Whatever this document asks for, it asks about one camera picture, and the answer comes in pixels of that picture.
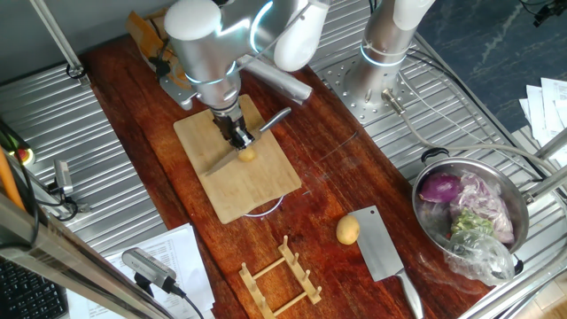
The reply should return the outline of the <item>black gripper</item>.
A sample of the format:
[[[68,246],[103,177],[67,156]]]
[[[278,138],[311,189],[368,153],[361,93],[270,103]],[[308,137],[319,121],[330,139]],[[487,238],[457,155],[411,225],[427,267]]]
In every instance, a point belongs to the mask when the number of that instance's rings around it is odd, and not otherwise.
[[[245,149],[255,140],[255,136],[245,129],[244,115],[239,105],[217,110],[213,109],[214,124],[224,139],[235,149]]]

